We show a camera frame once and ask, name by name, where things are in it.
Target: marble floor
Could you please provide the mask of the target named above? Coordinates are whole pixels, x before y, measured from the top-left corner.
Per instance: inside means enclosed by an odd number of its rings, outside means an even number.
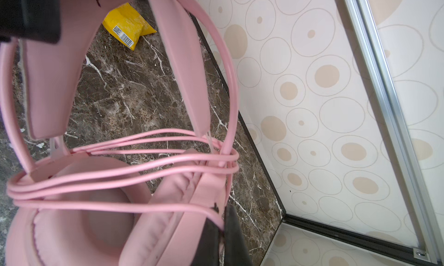
[[[154,17],[146,4],[134,3],[133,6],[156,28]],[[205,47],[202,47],[202,52],[213,112],[211,134],[223,139],[229,99]],[[14,68],[14,74],[15,108],[20,127],[25,129],[22,77],[18,66]],[[156,33],[140,38],[135,51],[131,51],[101,26],[83,65],[64,136],[67,146],[73,148],[167,127],[192,129],[160,35]],[[26,130],[23,134],[35,159],[49,154],[48,141],[31,141]],[[3,124],[0,124],[0,142],[0,265],[3,265],[6,235],[17,211],[5,193],[6,181],[21,167],[9,146]],[[205,148],[198,143],[182,142],[150,147]],[[234,147],[240,153],[240,171],[235,175],[229,201],[236,207],[253,264],[260,265],[279,226],[281,211],[240,123],[237,125]],[[154,158],[158,158],[158,155],[119,157],[129,164],[139,164]],[[159,182],[149,182],[148,186],[155,191]]]

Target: headphones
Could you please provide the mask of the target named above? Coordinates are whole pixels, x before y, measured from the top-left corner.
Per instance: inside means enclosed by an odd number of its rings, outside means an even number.
[[[108,12],[130,0],[60,0],[57,44],[12,38],[0,44],[0,108],[23,166],[7,184],[19,210],[6,242],[8,266],[187,266],[206,220],[224,231],[222,214],[239,157],[232,148],[238,86],[230,52],[195,0],[149,0],[193,130],[160,129],[69,150],[63,140],[82,63]],[[199,38],[188,13],[211,34],[230,89],[224,141],[210,136],[210,104]],[[20,43],[27,130],[49,139],[51,154],[34,161],[20,134],[12,94],[12,67]],[[160,134],[175,134],[159,137]],[[194,149],[121,150],[160,141],[199,141]],[[168,153],[139,165],[102,155]],[[142,170],[171,167],[141,175]],[[163,177],[152,195],[145,182]]]

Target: patterned wall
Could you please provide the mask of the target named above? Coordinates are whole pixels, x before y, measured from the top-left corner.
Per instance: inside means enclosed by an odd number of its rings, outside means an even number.
[[[417,247],[364,88],[368,79],[360,76],[354,59],[356,43],[347,38],[351,26],[345,21],[342,24],[335,0],[198,1],[230,49],[239,78],[241,114],[287,212]],[[392,74],[398,76],[397,90],[406,91],[401,102],[409,105],[408,123],[425,122],[426,113],[436,114],[442,85],[430,93],[430,85],[419,82],[424,80],[420,71],[427,69],[420,68],[416,76],[405,73],[420,64],[437,67],[437,61],[417,60],[425,57],[424,41],[428,37],[435,52],[443,49],[442,27],[431,28],[428,35],[442,0],[423,5],[430,11],[429,23],[414,19],[426,27],[423,35],[400,20],[401,8],[408,10],[408,19],[413,18],[414,9],[404,7],[406,0],[370,1],[378,10],[375,20],[382,39],[392,44],[386,54],[394,67]],[[437,14],[435,22],[443,13]],[[203,31],[224,74],[214,42]],[[442,74],[431,74],[438,86],[437,78]],[[421,100],[411,102],[418,93]],[[436,123],[439,120],[438,116],[427,117]],[[439,144],[441,137],[429,130],[412,130],[412,134],[418,134],[415,145],[424,157],[420,163],[425,168],[440,165],[444,157],[439,152],[444,146]]]
[[[369,2],[444,234],[444,0]]]
[[[277,230],[261,266],[289,265],[405,266],[406,264],[283,223]]]

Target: ear pad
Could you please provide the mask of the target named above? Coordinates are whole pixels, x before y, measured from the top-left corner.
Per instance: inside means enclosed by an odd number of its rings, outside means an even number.
[[[197,151],[189,149],[184,152],[187,153]],[[197,164],[196,161],[180,162],[174,167]],[[200,177],[201,173],[192,172],[165,176],[149,203],[189,203]],[[119,265],[156,265],[182,215],[182,212],[143,213],[123,248]]]
[[[56,176],[126,166],[126,163],[114,158],[87,157],[67,166]],[[147,203],[150,198],[148,186],[141,183],[123,188],[73,192],[45,199]],[[46,266],[118,265],[123,245],[136,219],[132,213],[40,210],[33,220],[35,249]]]

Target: yellow package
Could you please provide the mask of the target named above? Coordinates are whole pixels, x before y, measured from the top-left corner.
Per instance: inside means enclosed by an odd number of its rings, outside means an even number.
[[[102,24],[111,35],[131,50],[136,47],[139,36],[157,32],[129,3],[110,11]]]

